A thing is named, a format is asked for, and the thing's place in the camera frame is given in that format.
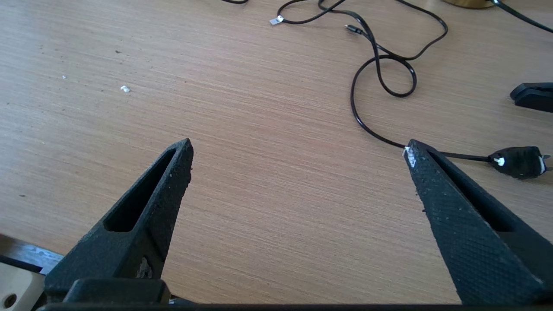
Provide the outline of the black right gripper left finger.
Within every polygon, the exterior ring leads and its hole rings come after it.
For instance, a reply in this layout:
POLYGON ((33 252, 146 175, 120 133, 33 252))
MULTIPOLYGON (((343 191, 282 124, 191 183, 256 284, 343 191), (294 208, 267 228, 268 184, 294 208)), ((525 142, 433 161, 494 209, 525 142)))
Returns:
POLYGON ((48 301, 79 279, 160 278, 182 197, 191 181, 189 139, 170 145, 47 274, 48 301))

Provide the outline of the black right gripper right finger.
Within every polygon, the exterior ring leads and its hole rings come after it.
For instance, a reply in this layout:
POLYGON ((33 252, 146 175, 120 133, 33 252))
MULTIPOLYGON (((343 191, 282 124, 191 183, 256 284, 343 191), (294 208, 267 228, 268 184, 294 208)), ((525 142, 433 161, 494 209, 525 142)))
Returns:
POLYGON ((549 240, 435 148, 411 140, 404 158, 464 305, 552 305, 549 240))

